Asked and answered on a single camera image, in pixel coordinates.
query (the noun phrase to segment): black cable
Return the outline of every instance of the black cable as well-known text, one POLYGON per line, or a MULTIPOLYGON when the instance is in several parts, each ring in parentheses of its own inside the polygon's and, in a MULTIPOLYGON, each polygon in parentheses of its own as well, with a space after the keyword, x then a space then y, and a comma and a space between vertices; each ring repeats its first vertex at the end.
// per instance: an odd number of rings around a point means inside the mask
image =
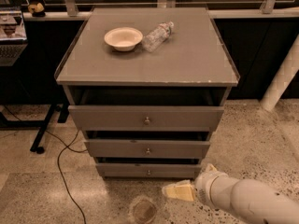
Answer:
POLYGON ((74 152, 74 153, 84 153, 84 152, 87 151, 87 149, 83 149, 83 150, 75 150, 75 149, 69 147, 69 146, 68 146, 68 145, 67 145, 67 144, 66 144, 66 143, 65 143, 59 136, 55 135, 54 133, 51 133, 51 132, 49 132, 49 131, 46 131, 46 133, 48 133, 48 134, 52 135, 53 137, 57 138, 60 142, 62 142, 62 143, 64 144, 64 146, 65 146, 67 149, 71 150, 71 151, 74 152))
POLYGON ((76 135, 75 135, 73 141, 72 141, 69 145, 67 145, 63 140, 61 140, 61 139, 59 138, 60 141, 65 145, 65 148, 64 148, 63 150, 61 150, 61 152, 59 153, 59 155, 58 155, 58 157, 57 157, 57 166, 58 166, 59 172, 60 172, 60 174, 61 174, 61 176, 62 176, 62 178, 63 178, 63 181, 64 181, 64 185, 65 185, 67 194, 68 194, 68 196, 70 197, 70 199, 73 201, 73 203, 77 206, 78 210, 81 212, 81 214, 82 214, 82 216, 83 216, 83 222, 84 222, 84 224, 86 224, 86 217, 85 217, 85 214, 84 214, 83 210, 81 209, 81 207, 76 203, 76 201, 75 201, 74 198, 72 197, 71 193, 69 192, 68 186, 67 186, 66 181, 65 181, 65 178, 64 178, 63 171, 62 171, 62 169, 61 169, 61 167, 60 167, 60 157, 62 156, 62 154, 63 154, 63 152, 64 152, 65 150, 67 150, 71 145, 74 144, 75 140, 77 139, 77 136, 78 136, 78 131, 77 131, 77 133, 76 133, 76 135))
MULTIPOLYGON (((18 117, 17 117, 15 114, 13 114, 13 113, 12 113, 6 106, 5 106, 5 109, 6 109, 7 112, 8 112, 10 115, 12 115, 15 119, 17 119, 18 121, 22 122, 24 125, 27 125, 27 126, 28 126, 28 124, 26 124, 25 121, 23 121, 23 120, 21 120, 20 118, 18 118, 18 117)), ((71 195, 71 193, 70 193, 70 191, 69 191, 69 189, 68 189, 68 186, 67 186, 67 184, 66 184, 66 181, 65 181, 65 178, 64 178, 64 174, 63 174, 63 171, 62 171, 61 166, 60 166, 60 157, 62 156, 62 154, 64 153, 64 151, 67 150, 67 149, 69 149, 69 150, 71 150, 72 152, 75 152, 75 153, 83 153, 83 152, 86 152, 87 149, 84 149, 84 150, 75 150, 75 149, 73 149, 73 148, 70 147, 71 145, 74 144, 75 140, 77 139, 77 137, 78 137, 78 132, 79 132, 79 131, 77 131, 77 133, 76 133, 74 139, 72 140, 72 142, 70 142, 69 145, 67 145, 67 144, 64 142, 64 140, 62 140, 62 139, 61 139, 60 137, 58 137, 57 135, 55 135, 55 134, 53 134, 53 133, 51 133, 51 132, 49 132, 49 131, 47 131, 47 130, 46 130, 46 132, 47 132, 48 134, 52 135, 53 137, 57 138, 59 141, 61 141, 61 142, 64 144, 64 149, 61 150, 61 152, 59 153, 59 155, 58 155, 58 157, 57 157, 57 167, 58 167, 58 169, 59 169, 60 175, 61 175, 62 178, 63 178, 64 185, 65 185, 66 192, 67 192, 68 196, 70 197, 70 199, 72 200, 72 202, 73 202, 73 203, 77 206, 77 208, 79 209, 80 213, 81 213, 82 216, 83 216, 83 222, 84 222, 84 224, 86 224, 86 217, 85 217, 85 214, 84 214, 82 208, 76 203, 76 201, 75 201, 74 198, 72 197, 72 195, 71 195)))

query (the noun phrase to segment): drawer knob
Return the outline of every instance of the drawer knob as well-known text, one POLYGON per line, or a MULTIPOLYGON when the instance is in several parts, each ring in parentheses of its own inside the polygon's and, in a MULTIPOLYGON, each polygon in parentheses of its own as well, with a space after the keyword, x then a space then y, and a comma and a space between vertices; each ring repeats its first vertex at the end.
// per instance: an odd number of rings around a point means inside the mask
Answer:
POLYGON ((148 147, 146 154, 149 155, 151 153, 150 148, 148 147))
POLYGON ((145 125, 150 125, 150 117, 146 117, 143 121, 145 125))

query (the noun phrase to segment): open drawer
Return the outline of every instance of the open drawer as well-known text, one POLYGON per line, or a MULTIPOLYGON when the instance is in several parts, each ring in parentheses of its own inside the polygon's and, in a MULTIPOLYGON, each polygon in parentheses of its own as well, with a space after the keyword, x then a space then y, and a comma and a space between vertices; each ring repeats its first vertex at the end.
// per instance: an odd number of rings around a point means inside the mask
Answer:
POLYGON ((92 157, 202 159, 208 141, 176 140, 88 140, 85 145, 92 157))
POLYGON ((69 111, 83 131, 216 130, 222 106, 71 105, 69 111))
POLYGON ((96 164, 102 177, 160 177, 196 178, 201 170, 199 164, 146 164, 146 163, 105 163, 96 164))

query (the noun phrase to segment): gray tabletop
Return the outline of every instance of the gray tabletop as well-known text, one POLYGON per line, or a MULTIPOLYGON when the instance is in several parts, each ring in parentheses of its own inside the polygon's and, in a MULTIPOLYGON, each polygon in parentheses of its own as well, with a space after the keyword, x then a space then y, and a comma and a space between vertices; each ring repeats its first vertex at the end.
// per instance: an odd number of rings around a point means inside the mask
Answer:
POLYGON ((236 86, 238 73, 204 8, 96 8, 57 77, 59 84, 236 86), (139 44, 119 52, 105 34, 134 27, 146 35, 172 21, 170 38, 149 53, 139 44))

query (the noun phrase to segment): speckled concrete floor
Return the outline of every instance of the speckled concrete floor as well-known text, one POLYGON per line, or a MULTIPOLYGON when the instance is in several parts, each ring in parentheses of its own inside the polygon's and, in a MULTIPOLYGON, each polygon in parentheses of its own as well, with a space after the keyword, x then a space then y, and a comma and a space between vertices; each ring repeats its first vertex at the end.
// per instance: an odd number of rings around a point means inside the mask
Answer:
MULTIPOLYGON (((44 106, 10 106, 20 119, 37 119, 44 106)), ((67 144, 76 128, 72 119, 51 120, 48 131, 67 144)), ((64 145, 45 133, 38 155, 29 151, 37 130, 0 131, 0 223, 84 223, 69 198, 57 167, 64 145)), ((255 100, 227 101, 218 130, 203 165, 212 162, 219 170, 236 178, 255 178, 299 202, 299 101, 279 101, 272 112, 255 100)), ((82 150, 79 134, 75 150, 82 150)), ((84 153, 66 150, 61 168, 70 193, 82 208, 88 224, 142 223, 135 219, 135 204, 142 200, 152 206, 151 223, 198 224, 243 223, 230 215, 194 203, 166 199, 161 187, 166 180, 103 180, 94 161, 84 153)))

